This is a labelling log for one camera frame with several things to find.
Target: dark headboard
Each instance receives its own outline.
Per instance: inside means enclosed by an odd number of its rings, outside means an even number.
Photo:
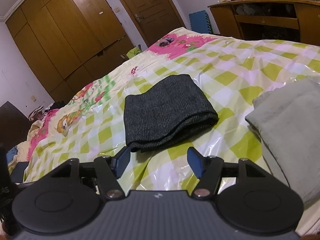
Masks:
[[[14,105],[0,106],[0,142],[7,151],[27,139],[31,122]]]

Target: gray ribbed surface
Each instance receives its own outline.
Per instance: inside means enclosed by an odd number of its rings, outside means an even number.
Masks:
[[[160,150],[212,127],[218,115],[186,74],[171,75],[124,105],[125,141],[131,151]]]
[[[64,236],[22,232],[16,240],[296,240],[282,236],[246,235],[226,224],[211,204],[191,199],[186,191],[131,191],[128,198],[109,202],[89,225]]]

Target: door frame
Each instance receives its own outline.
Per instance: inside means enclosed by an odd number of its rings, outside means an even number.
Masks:
[[[179,12],[178,12],[178,10],[177,10],[177,8],[176,8],[175,5],[174,5],[173,1],[172,1],[172,0],[168,0],[168,1],[169,1],[169,3],[170,3],[170,5],[171,5],[171,7],[172,7],[172,9],[173,9],[173,11],[174,11],[174,13],[176,14],[176,16],[177,16],[177,18],[178,18],[181,26],[182,26],[182,27],[186,27],[185,24],[184,24],[184,22],[183,22],[183,20],[182,20],[182,18],[181,18],[181,16],[180,16],[180,14],[179,14]],[[137,22],[136,18],[134,17],[134,15],[133,15],[132,11],[130,10],[129,6],[127,5],[127,3],[126,3],[124,0],[120,0],[120,2],[122,3],[122,5],[124,6],[125,10],[126,10],[127,13],[129,14],[129,16],[130,16],[131,20],[133,21],[134,25],[137,27],[137,29],[138,29],[140,35],[142,36],[143,40],[145,41],[146,45],[147,45],[148,47],[150,47],[152,44],[150,44],[149,41],[147,40],[147,37],[146,37],[145,34],[143,33],[143,31],[142,31],[139,23]]]

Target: metal screw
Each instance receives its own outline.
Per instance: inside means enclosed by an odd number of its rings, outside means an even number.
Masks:
[[[194,191],[194,194],[197,197],[207,197],[210,195],[210,191],[207,190],[206,188],[198,188]]]
[[[122,196],[122,192],[118,189],[112,189],[107,192],[109,198],[119,198]]]

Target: pink bedsheet section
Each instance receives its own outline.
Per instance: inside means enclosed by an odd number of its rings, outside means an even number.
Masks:
[[[169,45],[160,47],[159,41],[163,38],[174,38],[174,41]],[[167,54],[169,59],[174,59],[186,52],[192,51],[201,47],[209,41],[216,40],[217,38],[203,37],[203,36],[187,36],[186,34],[178,36],[176,34],[167,34],[155,44],[151,45],[147,50],[157,54]]]
[[[41,140],[47,138],[47,136],[48,136],[49,122],[50,122],[51,118],[56,115],[56,113],[58,112],[58,110],[59,110],[59,109],[51,110],[51,111],[47,114],[47,116],[45,117],[44,124],[43,124],[42,128],[38,131],[37,135],[34,136],[34,137],[31,139],[30,147],[29,147],[29,150],[28,150],[28,158],[27,158],[28,161],[30,161],[31,156],[32,156],[32,153],[33,153],[33,151],[35,150],[35,148],[36,148],[36,146],[38,145],[38,143],[39,143]]]

